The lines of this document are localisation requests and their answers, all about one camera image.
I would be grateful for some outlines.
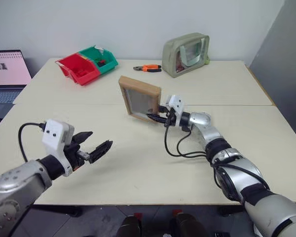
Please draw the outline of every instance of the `red object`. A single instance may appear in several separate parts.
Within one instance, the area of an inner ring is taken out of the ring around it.
[[[138,220],[142,220],[143,218],[143,214],[142,213],[134,213],[134,216],[138,219]]]
[[[180,209],[175,209],[175,210],[172,210],[172,215],[173,216],[177,216],[179,213],[182,213],[183,211],[180,210]]]
[[[101,73],[88,59],[75,53],[56,62],[64,75],[70,77],[75,83],[86,85],[96,79]]]

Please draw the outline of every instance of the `pliers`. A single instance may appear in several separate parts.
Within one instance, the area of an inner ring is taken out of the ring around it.
[[[154,65],[154,64],[150,64],[150,65],[142,65],[139,67],[134,67],[135,71],[144,71],[144,72],[149,72],[149,73],[157,73],[157,72],[161,72],[161,65]]]

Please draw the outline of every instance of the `laptop screen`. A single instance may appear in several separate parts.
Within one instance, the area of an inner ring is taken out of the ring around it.
[[[20,50],[0,51],[0,86],[25,86],[31,81]]]

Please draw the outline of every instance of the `white table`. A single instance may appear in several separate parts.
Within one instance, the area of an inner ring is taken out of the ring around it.
[[[179,94],[186,105],[271,105],[242,61],[211,61],[178,78],[166,72],[134,71],[134,66],[161,64],[150,60],[118,60],[119,66],[87,86],[66,78],[56,58],[51,58],[16,98],[14,104],[124,104],[118,79],[121,75],[162,88],[161,101]]]
[[[210,113],[225,139],[256,164],[275,193],[296,201],[296,136],[274,106],[187,106]],[[82,144],[90,152],[107,139],[111,150],[96,163],[60,177],[37,204],[228,204],[204,159],[167,155],[164,127],[127,115],[124,105],[15,105],[0,123],[0,174],[22,164],[17,131],[25,122],[54,118],[93,131]],[[170,149],[185,133],[170,128]],[[46,155],[42,132],[27,127],[23,144],[28,158]],[[199,150],[197,139],[184,151]]]

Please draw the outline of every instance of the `laptop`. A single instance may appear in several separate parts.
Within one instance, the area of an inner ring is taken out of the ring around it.
[[[0,50],[0,119],[31,79],[20,50]]]

